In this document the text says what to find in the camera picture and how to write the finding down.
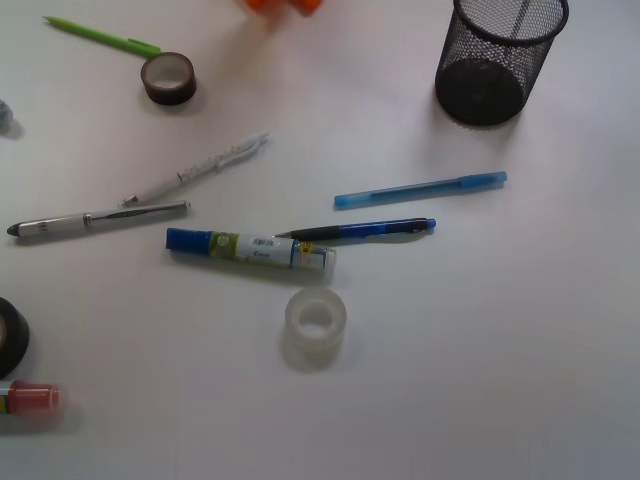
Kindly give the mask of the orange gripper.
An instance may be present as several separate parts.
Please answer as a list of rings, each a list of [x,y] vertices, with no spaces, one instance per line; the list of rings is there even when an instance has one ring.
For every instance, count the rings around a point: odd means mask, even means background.
[[[244,0],[243,3],[259,14],[271,14],[290,6],[303,16],[314,14],[321,7],[321,0]]]

